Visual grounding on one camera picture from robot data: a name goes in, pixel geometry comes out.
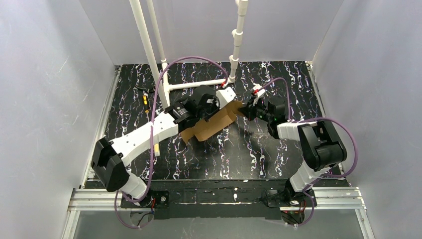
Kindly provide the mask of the brown cardboard box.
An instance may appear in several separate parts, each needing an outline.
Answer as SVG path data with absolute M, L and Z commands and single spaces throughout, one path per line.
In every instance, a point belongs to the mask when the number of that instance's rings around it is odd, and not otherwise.
M 238 116 L 244 117 L 239 112 L 239 108 L 243 106 L 241 101 L 232 101 L 213 115 L 208 121 L 204 119 L 196 123 L 194 127 L 188 128 L 180 133 L 184 143 L 195 137 L 199 142 L 205 141 L 234 123 Z

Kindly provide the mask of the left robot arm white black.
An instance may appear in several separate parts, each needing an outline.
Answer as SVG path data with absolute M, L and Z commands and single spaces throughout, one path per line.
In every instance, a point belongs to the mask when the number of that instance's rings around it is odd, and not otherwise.
M 176 100 L 158 115 L 153 113 L 151 121 L 138 129 L 112 140 L 99 139 L 91 168 L 108 192 L 122 191 L 139 202 L 148 193 L 151 182 L 128 172 L 127 166 L 147 150 L 153 159 L 154 145 L 194 127 L 201 120 L 208 121 L 231 100 L 231 94 L 225 90 L 199 86 L 191 96 Z

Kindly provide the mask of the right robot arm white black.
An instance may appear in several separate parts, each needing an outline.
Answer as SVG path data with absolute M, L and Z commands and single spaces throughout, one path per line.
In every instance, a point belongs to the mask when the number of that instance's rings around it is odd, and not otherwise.
M 334 166 L 344 161 L 347 152 L 332 122 L 324 119 L 308 122 L 289 122 L 289 108 L 285 102 L 271 103 L 251 99 L 239 108 L 248 120 L 267 123 L 268 132 L 275 139 L 297 141 L 301 145 L 303 162 L 285 185 L 283 193 L 294 196 L 309 190 Z

